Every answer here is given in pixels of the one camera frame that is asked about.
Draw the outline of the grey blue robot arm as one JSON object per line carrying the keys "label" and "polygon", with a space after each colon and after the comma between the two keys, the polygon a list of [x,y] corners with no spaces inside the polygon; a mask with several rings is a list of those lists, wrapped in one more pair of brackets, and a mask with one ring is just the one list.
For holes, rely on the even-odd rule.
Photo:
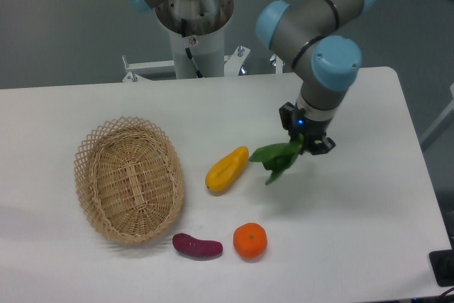
{"label": "grey blue robot arm", "polygon": [[[170,34],[176,76],[222,77],[223,32],[233,0],[129,0],[140,12],[154,11]],[[274,1],[262,10],[256,36],[301,79],[297,100],[281,107],[283,128],[303,138],[302,153],[326,154],[326,135],[362,65],[359,47],[337,30],[365,13],[375,0],[308,0],[302,6]]]}

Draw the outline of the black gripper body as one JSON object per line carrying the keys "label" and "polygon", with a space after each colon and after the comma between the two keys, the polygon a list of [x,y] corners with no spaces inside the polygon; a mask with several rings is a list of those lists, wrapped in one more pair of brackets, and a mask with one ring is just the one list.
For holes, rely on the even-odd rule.
{"label": "black gripper body", "polygon": [[310,153],[309,143],[314,139],[321,139],[326,136],[327,121],[314,121],[305,116],[303,109],[294,105],[292,114],[293,129],[289,131],[290,141],[300,144],[299,153]]}

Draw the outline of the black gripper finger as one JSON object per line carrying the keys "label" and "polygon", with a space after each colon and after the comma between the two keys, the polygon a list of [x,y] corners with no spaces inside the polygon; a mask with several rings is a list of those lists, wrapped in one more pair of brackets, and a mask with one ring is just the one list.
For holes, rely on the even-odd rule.
{"label": "black gripper finger", "polygon": [[336,143],[329,137],[323,136],[321,139],[314,139],[309,143],[309,152],[312,155],[324,155],[333,150]]}
{"label": "black gripper finger", "polygon": [[290,131],[293,129],[293,120],[292,114],[294,110],[294,105],[290,102],[283,104],[279,108],[279,117],[281,120],[281,124],[284,130]]}

